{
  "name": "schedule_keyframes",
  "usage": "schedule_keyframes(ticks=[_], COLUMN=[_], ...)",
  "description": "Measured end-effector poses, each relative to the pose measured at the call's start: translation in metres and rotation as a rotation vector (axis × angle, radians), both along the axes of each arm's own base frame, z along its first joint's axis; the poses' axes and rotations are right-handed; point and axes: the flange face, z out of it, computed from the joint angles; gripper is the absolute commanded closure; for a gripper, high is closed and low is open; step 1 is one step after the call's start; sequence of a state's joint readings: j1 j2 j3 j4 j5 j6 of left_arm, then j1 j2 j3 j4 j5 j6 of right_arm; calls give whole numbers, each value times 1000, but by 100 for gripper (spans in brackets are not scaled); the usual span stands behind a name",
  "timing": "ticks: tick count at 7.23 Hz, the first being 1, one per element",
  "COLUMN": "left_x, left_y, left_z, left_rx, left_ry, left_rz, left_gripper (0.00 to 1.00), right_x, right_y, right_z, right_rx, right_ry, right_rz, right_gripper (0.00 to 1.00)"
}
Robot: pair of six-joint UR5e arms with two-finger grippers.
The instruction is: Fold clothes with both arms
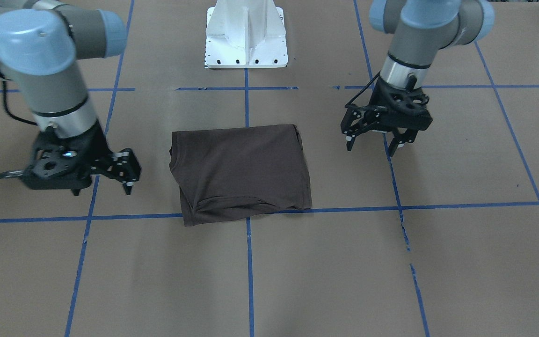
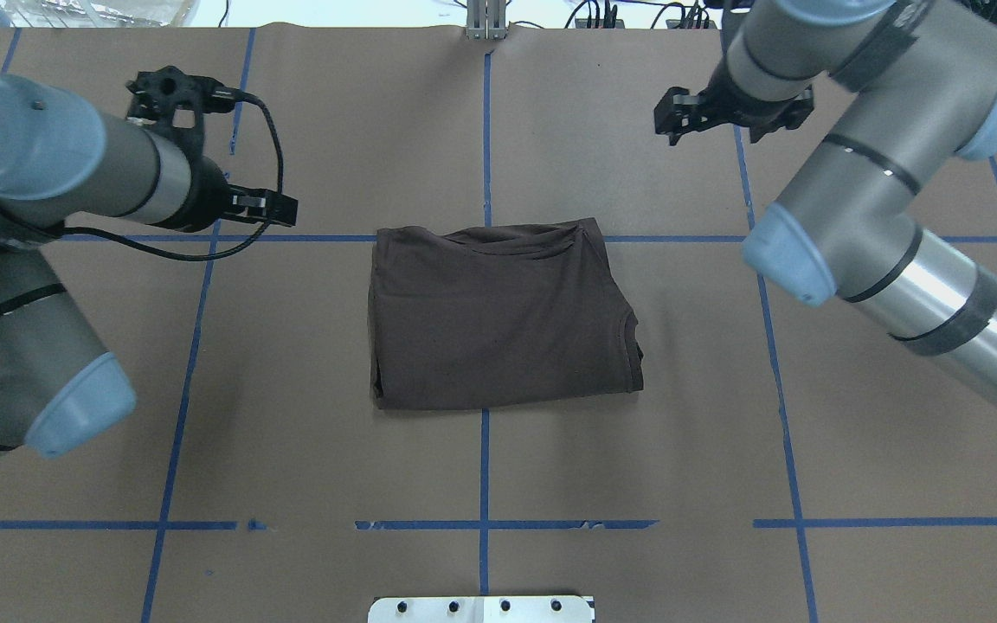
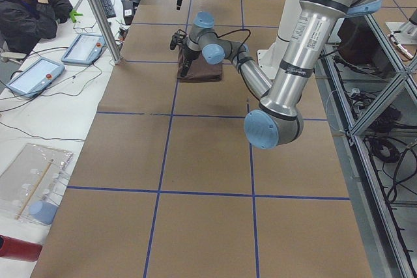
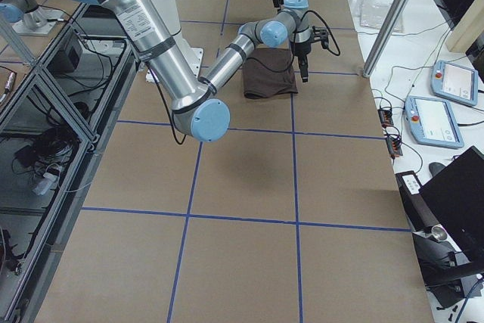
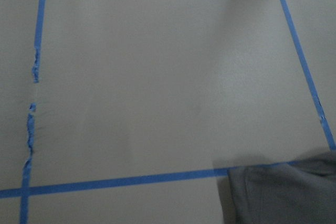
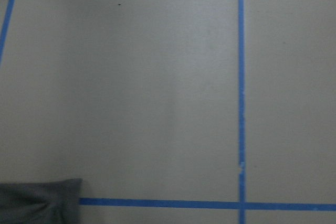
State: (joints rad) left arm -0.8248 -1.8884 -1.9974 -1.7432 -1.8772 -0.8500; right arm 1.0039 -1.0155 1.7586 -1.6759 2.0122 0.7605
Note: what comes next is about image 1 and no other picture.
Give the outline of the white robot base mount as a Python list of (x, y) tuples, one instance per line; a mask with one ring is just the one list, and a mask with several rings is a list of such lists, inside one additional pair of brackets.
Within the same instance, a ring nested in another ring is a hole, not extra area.
[(218, 0), (206, 19), (205, 68), (287, 67), (284, 11), (273, 0)]

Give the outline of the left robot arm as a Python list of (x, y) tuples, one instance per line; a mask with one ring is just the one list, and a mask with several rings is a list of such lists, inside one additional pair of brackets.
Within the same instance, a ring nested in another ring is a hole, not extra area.
[(370, 79), (367, 105), (350, 100), (340, 128), (348, 151), (366, 132), (392, 134), (389, 156), (432, 124), (422, 84), (438, 51), (486, 36), (495, 11), (486, 0), (375, 0), (369, 10), (375, 30), (392, 34), (381, 70)]

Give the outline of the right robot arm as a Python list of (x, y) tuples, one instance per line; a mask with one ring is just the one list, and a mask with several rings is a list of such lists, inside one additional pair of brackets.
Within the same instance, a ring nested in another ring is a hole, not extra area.
[(140, 178), (131, 148), (109, 149), (78, 60), (121, 55), (128, 41), (122, 18), (58, 0), (0, 0), (0, 81), (17, 84), (39, 133), (26, 168), (4, 171), (33, 190), (70, 190), (75, 196), (103, 175), (126, 195)]

